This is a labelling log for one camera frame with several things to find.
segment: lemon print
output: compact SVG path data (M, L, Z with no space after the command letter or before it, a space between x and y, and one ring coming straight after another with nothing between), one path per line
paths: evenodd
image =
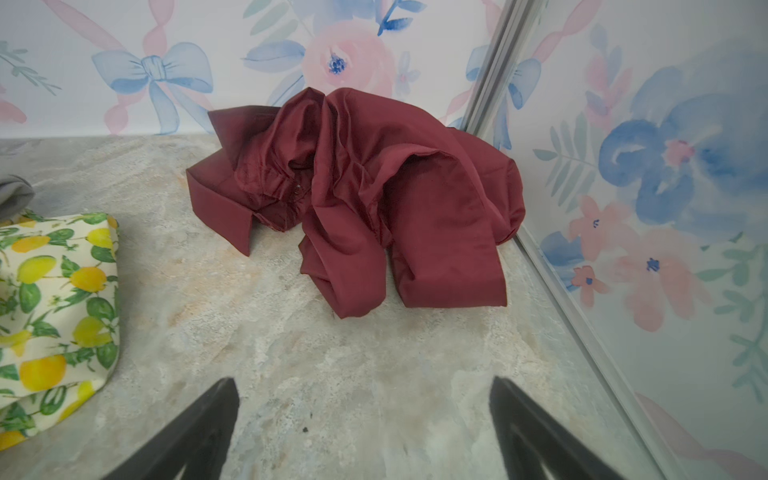
M96 266L84 266L69 277L72 285L86 292L101 292L106 286L107 274Z
M50 255L38 255L28 258L18 266L18 281L21 283L34 283L40 280L46 273L56 266L56 259Z
M112 248L112 235L109 234L108 228L97 228L96 230L91 230L85 239L94 244L96 247Z
M64 411L61 413L61 416L58 418L58 421L66 419L72 413L79 409L82 404L85 403L86 400L90 399L95 393L94 386L91 384L91 381L88 380L87 382L83 382L78 387L78 399L75 400L69 407L64 409Z
M3 432L0 433L0 450L10 449L13 445L25 441L27 437L21 432Z
M72 332L74 341L84 348L93 346L102 346L112 341L112 336L108 333L99 333L104 329L104 324L95 316L86 316L80 320Z
M37 222L29 217L20 217L16 223L22 227L32 228Z
M16 253L27 253L35 248L48 245L48 242L50 241L50 237L42 237L39 235L36 237L22 238L21 240L16 240L16 243L11 245L11 250Z
M9 336L0 336L0 346L9 346L16 356L22 356L24 355L24 348L27 346L27 340L31 336L32 334L27 330Z
M18 367L18 377L30 392L52 389L64 378L67 361L63 355L30 360Z

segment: bow knot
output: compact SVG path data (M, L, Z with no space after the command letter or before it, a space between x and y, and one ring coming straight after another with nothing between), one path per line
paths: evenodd
M179 128L179 112L158 83L165 83L176 102L208 133L214 128L208 111L189 98L179 87L200 93L214 90L208 57L192 43L171 47L164 57L150 55L139 60L123 50L97 53L93 62L109 88L120 95L136 94L149 85L149 96L160 121L160 133L172 134Z

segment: maroon garment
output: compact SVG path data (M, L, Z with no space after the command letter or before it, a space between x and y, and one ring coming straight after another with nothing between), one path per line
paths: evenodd
M194 212L249 253L251 221L303 223L301 273L340 316L507 304L496 245L525 215L515 162L412 105L307 88L281 109L210 112L223 150L187 171Z

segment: marble surface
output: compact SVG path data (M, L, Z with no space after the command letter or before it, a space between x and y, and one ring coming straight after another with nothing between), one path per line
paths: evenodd
M222 478L506 478L488 412L507 376L629 479L659 478L514 242L509 306L341 320L299 274L300 227L244 257L192 213L184 169L214 137L2 141L46 216L121 225L122 357L72 417L0 452L0 478L99 478L223 376L241 403Z

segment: gray cloth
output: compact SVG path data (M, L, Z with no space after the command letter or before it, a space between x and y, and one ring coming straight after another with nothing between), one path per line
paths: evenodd
M32 186L23 178L0 175L0 221L24 210L34 196Z

